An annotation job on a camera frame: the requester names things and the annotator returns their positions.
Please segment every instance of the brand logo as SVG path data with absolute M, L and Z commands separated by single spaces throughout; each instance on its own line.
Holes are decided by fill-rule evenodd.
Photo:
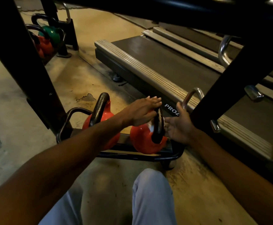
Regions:
M 171 107 L 170 105 L 166 104 L 165 107 L 167 107 L 170 111 L 172 111 L 174 114 L 179 116 L 179 113 L 175 109 L 173 109 L 173 107 Z

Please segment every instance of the person's left arm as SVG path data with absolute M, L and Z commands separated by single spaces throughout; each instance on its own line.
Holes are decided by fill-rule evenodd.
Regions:
M 0 186 L 0 224 L 38 224 L 104 145 L 123 128 L 150 121 L 161 98 L 136 100 L 100 122 L 31 158 Z

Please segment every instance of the person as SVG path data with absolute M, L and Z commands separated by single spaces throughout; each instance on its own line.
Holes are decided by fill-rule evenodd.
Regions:
M 161 104 L 156 97 L 136 100 L 28 160 L 0 186 L 0 225 L 82 224 L 82 190 L 75 179 L 114 135 L 147 123 Z M 195 128 L 180 103 L 177 111 L 179 117 L 165 118 L 169 136 L 195 149 L 257 223 L 273 224 L 273 185 Z M 159 171 L 146 169 L 135 180 L 132 214 L 133 225 L 177 224 L 171 188 Z

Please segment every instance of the leg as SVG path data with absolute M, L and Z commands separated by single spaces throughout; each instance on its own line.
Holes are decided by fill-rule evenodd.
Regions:
M 82 225 L 80 214 L 82 193 L 81 186 L 74 182 L 39 225 Z
M 145 169 L 132 191 L 132 225 L 177 225 L 173 193 L 161 172 Z

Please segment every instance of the kettlebell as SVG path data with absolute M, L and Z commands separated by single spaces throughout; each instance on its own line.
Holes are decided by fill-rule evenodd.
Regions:
M 29 33 L 30 33 L 30 37 L 32 38 L 33 44 L 35 48 L 37 49 L 37 52 L 39 53 L 39 56 L 41 58 L 44 58 L 44 53 L 43 53 L 43 50 L 41 49 L 41 43 L 39 41 L 39 38 L 35 34 L 33 34 L 31 31 Z
M 164 120 L 161 108 L 155 109 L 157 115 L 150 122 L 132 126 L 130 140 L 134 148 L 143 154 L 155 154 L 166 144 L 167 138 L 164 129 Z
M 44 55 L 51 55 L 54 52 L 54 48 L 50 42 L 50 37 L 45 30 L 38 25 L 26 24 L 27 29 L 41 31 L 44 34 L 43 36 L 37 36 L 40 41 L 40 47 L 44 53 Z
M 51 43 L 52 43 L 52 46 L 56 46 L 57 44 L 60 43 L 60 35 L 58 33 L 59 29 L 58 29 L 58 21 L 52 17 L 49 17 L 45 14 L 42 14 L 42 13 L 35 13 L 31 16 L 31 22 L 34 24 L 34 25 L 39 25 L 39 23 L 37 22 L 37 19 L 44 19 L 44 20 L 47 20 L 48 22 L 50 21 L 50 24 L 52 24 L 52 26 L 42 26 L 42 28 L 48 33 L 48 35 L 50 36 L 51 38 Z M 42 32 L 39 32 L 39 35 L 40 36 L 44 36 L 44 33 Z
M 114 116 L 113 113 L 110 111 L 110 98 L 109 94 L 106 92 L 101 93 L 98 98 L 98 101 L 95 105 L 93 113 L 85 120 L 82 129 L 87 129 L 92 127 L 93 125 L 105 121 L 109 118 Z M 120 133 L 115 135 L 109 142 L 103 147 L 102 151 L 111 149 L 113 146 L 116 145 L 120 138 Z

